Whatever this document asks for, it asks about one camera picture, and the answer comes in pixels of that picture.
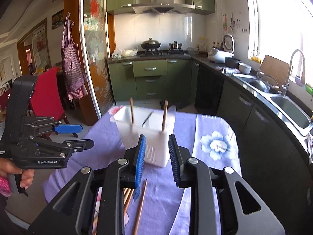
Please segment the person left hand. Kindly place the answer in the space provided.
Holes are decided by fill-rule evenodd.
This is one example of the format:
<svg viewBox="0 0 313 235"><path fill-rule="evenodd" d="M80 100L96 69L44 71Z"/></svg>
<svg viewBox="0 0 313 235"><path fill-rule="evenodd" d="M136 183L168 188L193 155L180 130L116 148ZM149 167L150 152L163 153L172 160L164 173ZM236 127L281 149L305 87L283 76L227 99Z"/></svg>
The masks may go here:
<svg viewBox="0 0 313 235"><path fill-rule="evenodd" d="M7 178L9 174L20 174L20 187L28 189L33 182L35 171L33 169L22 170L18 168L11 160L6 158L0 159L0 175L2 178Z"/></svg>

